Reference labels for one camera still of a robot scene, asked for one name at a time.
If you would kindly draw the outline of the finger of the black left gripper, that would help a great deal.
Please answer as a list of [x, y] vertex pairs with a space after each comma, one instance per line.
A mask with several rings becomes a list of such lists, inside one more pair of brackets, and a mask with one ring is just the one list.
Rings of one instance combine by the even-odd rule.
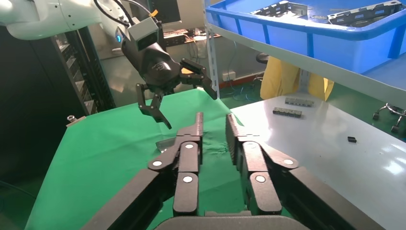
[[217, 92], [212, 88], [212, 80], [207, 75], [206, 67], [190, 59], [180, 61], [180, 81], [182, 84], [200, 86], [213, 99], [217, 99]]
[[138, 108], [143, 115], [152, 117], [157, 123], [164, 123], [168, 129], [172, 129], [170, 122], [160, 111], [160, 105], [163, 100], [164, 92], [157, 88], [153, 91], [152, 101], [146, 104], [145, 90], [149, 90], [147, 84], [136, 84]]

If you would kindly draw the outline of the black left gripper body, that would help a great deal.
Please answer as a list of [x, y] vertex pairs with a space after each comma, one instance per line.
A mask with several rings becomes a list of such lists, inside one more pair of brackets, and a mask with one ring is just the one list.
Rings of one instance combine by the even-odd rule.
[[139, 51], [129, 40], [122, 42], [121, 50], [152, 92], [170, 92], [180, 84], [180, 64], [158, 43]]

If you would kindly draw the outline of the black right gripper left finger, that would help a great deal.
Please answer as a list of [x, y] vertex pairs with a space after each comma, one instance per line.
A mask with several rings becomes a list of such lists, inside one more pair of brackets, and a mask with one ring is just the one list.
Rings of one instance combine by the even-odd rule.
[[173, 197], [174, 216], [198, 214], [203, 113], [177, 131], [174, 143], [141, 169], [82, 227], [84, 230], [145, 230]]

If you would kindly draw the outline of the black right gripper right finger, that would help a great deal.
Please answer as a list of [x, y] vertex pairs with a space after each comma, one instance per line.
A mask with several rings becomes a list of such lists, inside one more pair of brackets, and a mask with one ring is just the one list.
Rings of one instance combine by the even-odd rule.
[[252, 216], [275, 230], [379, 230], [381, 225], [293, 157], [226, 115], [226, 141]]

